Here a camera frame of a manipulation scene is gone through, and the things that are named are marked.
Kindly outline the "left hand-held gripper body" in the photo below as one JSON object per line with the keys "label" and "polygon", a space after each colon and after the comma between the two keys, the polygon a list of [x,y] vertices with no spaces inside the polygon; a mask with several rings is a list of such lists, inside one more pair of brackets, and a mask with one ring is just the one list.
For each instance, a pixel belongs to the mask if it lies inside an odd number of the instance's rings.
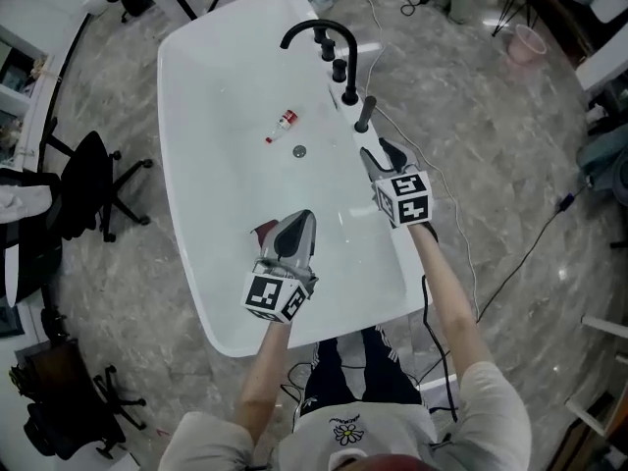
{"label": "left hand-held gripper body", "polygon": [[240,304],[263,320],[290,324],[318,282],[309,268],[296,268],[269,258],[255,260],[245,275]]}

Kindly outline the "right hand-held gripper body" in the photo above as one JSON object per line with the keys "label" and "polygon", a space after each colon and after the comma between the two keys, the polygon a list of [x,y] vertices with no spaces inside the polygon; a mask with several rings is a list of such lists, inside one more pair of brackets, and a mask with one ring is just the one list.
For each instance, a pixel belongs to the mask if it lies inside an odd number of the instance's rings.
{"label": "right hand-held gripper body", "polygon": [[425,171],[410,167],[402,174],[374,181],[374,188],[379,209],[393,228],[432,221],[434,198]]}

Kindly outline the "black handheld shower wand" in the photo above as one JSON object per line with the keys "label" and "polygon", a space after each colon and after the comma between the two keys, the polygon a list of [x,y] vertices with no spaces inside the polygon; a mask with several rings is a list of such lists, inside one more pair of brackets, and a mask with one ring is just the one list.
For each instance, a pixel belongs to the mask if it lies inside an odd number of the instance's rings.
{"label": "black handheld shower wand", "polygon": [[365,133],[369,129],[369,123],[373,112],[377,105],[377,98],[373,95],[365,97],[357,122],[354,124],[354,130],[358,133]]}

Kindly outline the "person's left forearm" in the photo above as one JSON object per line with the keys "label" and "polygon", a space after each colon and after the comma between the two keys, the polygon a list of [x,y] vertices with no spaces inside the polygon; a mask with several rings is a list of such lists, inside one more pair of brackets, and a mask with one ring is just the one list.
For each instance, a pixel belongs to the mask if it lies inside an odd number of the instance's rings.
{"label": "person's left forearm", "polygon": [[234,423],[256,445],[268,427],[285,374],[291,325],[271,322],[251,364],[237,404]]}

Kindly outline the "person's right forearm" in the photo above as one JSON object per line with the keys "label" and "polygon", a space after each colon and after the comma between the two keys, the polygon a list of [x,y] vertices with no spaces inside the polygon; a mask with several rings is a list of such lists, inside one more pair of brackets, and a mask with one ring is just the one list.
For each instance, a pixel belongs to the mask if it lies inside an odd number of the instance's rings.
{"label": "person's right forearm", "polygon": [[459,381],[476,363],[492,362],[471,305],[431,232],[421,224],[408,228],[418,251]]}

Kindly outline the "white bathtub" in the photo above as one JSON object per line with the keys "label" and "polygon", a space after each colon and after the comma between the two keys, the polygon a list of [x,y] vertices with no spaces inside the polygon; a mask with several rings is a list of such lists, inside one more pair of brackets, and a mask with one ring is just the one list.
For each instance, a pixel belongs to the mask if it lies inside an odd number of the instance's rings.
{"label": "white bathtub", "polygon": [[[313,296],[290,345],[339,337],[416,312],[423,269],[409,232],[373,199],[359,156],[387,156],[359,105],[342,103],[311,31],[308,0],[236,0],[170,34],[158,51],[158,119],[166,189],[188,285],[205,334],[229,357],[254,353],[267,324],[241,304],[259,252],[252,231],[302,210],[317,220]],[[291,109],[298,122],[264,137]],[[296,158],[296,145],[306,155]]]}

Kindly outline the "black gooseneck bathtub faucet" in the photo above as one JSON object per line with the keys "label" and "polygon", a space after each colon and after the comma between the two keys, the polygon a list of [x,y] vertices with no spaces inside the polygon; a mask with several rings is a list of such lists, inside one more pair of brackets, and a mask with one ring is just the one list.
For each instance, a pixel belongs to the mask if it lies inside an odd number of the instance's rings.
{"label": "black gooseneck bathtub faucet", "polygon": [[341,35],[348,46],[348,64],[346,74],[346,88],[341,97],[342,102],[347,106],[355,105],[359,98],[356,89],[356,71],[357,71],[357,40],[353,33],[344,25],[335,21],[326,19],[307,20],[292,26],[283,36],[280,42],[280,48],[288,50],[291,41],[302,31],[307,29],[321,28],[322,30],[331,29]]}

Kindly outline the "clear bottle with red cap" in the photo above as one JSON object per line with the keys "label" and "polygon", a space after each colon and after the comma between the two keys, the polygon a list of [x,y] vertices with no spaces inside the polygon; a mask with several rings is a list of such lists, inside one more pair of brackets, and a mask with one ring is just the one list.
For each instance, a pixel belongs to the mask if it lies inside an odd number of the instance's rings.
{"label": "clear bottle with red cap", "polygon": [[285,110],[278,118],[275,126],[264,137],[264,141],[268,144],[272,144],[285,136],[297,122],[297,114],[291,109]]}

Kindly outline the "person's black trousers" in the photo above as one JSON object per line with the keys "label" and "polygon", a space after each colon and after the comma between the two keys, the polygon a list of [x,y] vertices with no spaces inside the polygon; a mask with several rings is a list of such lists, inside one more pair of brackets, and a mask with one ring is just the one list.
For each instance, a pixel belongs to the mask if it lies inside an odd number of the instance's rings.
{"label": "person's black trousers", "polygon": [[[362,402],[417,404],[421,394],[403,372],[396,350],[391,346],[384,329],[377,325],[361,331],[365,352],[365,392]],[[311,362],[311,373],[301,402],[302,416],[315,410],[351,404],[358,400],[346,383],[342,360],[336,339],[316,344]]]}

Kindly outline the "pink plastic bin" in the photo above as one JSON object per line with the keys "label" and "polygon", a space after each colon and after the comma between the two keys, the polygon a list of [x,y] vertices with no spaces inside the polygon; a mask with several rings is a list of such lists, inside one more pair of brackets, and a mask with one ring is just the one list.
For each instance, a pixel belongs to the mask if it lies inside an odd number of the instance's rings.
{"label": "pink plastic bin", "polygon": [[532,28],[518,24],[507,45],[507,54],[518,65],[528,65],[547,54],[542,37]]}

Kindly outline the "black office chair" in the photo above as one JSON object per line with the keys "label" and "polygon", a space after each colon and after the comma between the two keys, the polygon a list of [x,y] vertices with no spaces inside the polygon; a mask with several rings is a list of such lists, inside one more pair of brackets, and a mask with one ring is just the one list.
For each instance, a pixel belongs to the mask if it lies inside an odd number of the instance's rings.
{"label": "black office chair", "polygon": [[69,158],[60,178],[60,196],[53,203],[54,225],[61,237],[71,240],[86,230],[98,229],[104,241],[115,241],[116,236],[110,232],[113,208],[138,225],[149,225],[150,218],[135,215],[118,192],[139,169],[152,168],[153,161],[139,160],[115,178],[114,164],[122,158],[120,151],[109,153],[97,131],[91,131],[72,149],[54,135],[57,124],[58,120],[52,118],[45,126],[39,156],[43,157],[50,146]]}

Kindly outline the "person's white shirt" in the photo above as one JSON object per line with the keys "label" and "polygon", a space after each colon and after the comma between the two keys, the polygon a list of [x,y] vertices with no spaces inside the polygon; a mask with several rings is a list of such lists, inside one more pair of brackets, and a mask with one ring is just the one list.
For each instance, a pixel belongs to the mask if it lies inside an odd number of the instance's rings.
{"label": "person's white shirt", "polygon": [[[334,471],[349,458],[376,454],[418,457],[441,471],[527,471],[532,434],[526,408],[491,362],[471,365],[460,386],[460,419],[440,443],[422,405],[356,401],[315,410],[297,422],[269,459],[271,471]],[[253,441],[242,427],[189,412],[168,445],[159,471],[244,471]]]}

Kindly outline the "teal padded chair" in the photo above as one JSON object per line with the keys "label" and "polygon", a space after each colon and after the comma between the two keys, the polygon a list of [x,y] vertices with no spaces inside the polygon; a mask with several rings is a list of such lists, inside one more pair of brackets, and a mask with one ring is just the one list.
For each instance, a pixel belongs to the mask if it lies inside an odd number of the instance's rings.
{"label": "teal padded chair", "polygon": [[628,122],[581,146],[576,163],[592,190],[628,186]]}

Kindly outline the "dark table with black legs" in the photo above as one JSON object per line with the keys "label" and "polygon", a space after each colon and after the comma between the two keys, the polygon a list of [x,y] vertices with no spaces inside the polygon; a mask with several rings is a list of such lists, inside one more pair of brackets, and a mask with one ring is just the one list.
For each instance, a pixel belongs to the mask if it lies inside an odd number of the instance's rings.
{"label": "dark table with black legs", "polygon": [[539,22],[549,30],[573,66],[579,66],[597,49],[593,12],[575,0],[504,0],[492,37],[521,16],[524,25],[537,33]]}

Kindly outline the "black chair with white jacket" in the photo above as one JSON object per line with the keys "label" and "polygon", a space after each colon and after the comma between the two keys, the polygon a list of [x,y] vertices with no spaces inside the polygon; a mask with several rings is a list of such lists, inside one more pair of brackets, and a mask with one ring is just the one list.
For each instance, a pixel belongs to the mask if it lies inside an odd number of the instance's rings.
{"label": "black chair with white jacket", "polygon": [[14,307],[45,286],[61,262],[61,180],[0,167],[0,298]]}

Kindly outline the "black chair with bag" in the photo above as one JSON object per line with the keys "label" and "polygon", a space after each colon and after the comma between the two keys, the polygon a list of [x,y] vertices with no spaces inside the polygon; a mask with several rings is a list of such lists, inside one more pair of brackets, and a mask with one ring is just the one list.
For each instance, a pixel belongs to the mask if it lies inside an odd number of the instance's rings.
{"label": "black chair with bag", "polygon": [[144,407],[146,400],[122,395],[112,364],[92,377],[77,340],[43,342],[17,351],[16,358],[10,379],[29,400],[24,431],[42,455],[67,461],[85,445],[97,443],[96,451],[112,459],[113,448],[127,441],[120,418],[139,431],[147,428],[128,412]]}

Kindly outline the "white shelf unit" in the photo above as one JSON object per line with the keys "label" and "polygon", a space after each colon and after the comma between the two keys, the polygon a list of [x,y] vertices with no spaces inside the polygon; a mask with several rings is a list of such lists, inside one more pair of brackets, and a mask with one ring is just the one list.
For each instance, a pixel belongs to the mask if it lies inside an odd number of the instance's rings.
{"label": "white shelf unit", "polygon": [[36,172],[58,55],[0,24],[0,166]]}

